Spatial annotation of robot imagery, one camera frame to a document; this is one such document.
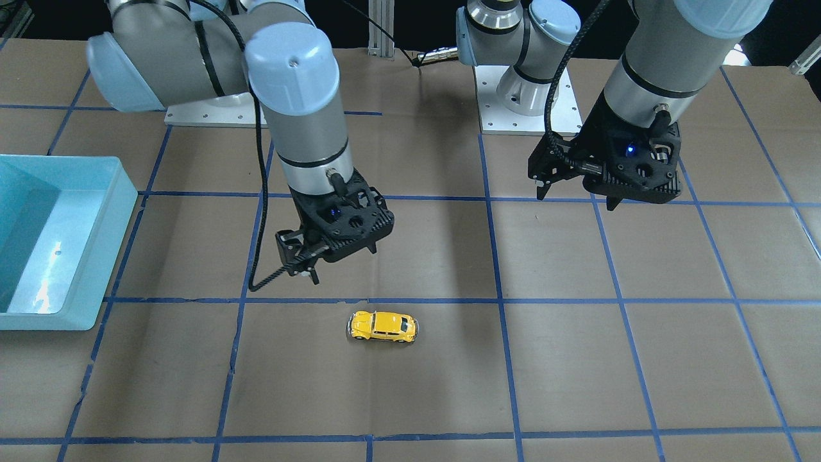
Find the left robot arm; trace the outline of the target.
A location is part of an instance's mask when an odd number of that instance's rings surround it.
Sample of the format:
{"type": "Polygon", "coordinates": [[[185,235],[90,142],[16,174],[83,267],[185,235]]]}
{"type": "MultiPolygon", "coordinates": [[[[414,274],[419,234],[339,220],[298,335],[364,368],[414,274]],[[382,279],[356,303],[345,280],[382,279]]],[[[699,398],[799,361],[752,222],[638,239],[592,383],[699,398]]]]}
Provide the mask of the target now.
{"type": "Polygon", "coordinates": [[[586,20],[563,1],[469,1],[455,14],[459,60],[504,65],[507,108],[542,117],[545,133],[528,159],[536,197],[581,176],[584,189],[621,201],[668,203],[681,195],[678,121],[729,51],[759,26],[769,1],[634,1],[638,26],[572,140],[550,116],[567,64],[607,2],[586,20]]]}

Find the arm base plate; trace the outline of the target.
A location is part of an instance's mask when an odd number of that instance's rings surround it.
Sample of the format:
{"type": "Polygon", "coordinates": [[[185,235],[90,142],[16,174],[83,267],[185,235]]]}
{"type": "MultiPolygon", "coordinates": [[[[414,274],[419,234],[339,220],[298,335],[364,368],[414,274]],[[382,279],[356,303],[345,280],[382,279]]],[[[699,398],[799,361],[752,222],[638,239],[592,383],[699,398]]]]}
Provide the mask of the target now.
{"type": "Polygon", "coordinates": [[[188,128],[254,128],[254,100],[248,92],[170,106],[164,122],[188,128]]]}
{"type": "MultiPolygon", "coordinates": [[[[476,97],[484,134],[543,135],[549,84],[525,81],[510,65],[474,68],[476,97]]],[[[582,128],[569,71],[563,72],[551,106],[552,131],[572,137],[582,128]]]]}

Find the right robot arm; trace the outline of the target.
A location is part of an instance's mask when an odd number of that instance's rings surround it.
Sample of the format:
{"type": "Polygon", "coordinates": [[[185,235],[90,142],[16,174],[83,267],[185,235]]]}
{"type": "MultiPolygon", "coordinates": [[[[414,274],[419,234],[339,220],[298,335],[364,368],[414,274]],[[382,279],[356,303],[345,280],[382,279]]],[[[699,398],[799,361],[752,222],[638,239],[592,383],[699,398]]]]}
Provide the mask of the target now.
{"type": "Polygon", "coordinates": [[[355,169],[331,41],[299,1],[254,1],[228,15],[202,1],[108,1],[112,31],[86,45],[90,72],[123,113],[248,93],[254,102],[260,192],[269,197],[262,128],[271,140],[300,219],[276,234],[282,266],[256,281],[269,203],[263,201],[249,291],[282,274],[319,283],[316,262],[336,262],[393,230],[386,201],[355,169]]]}

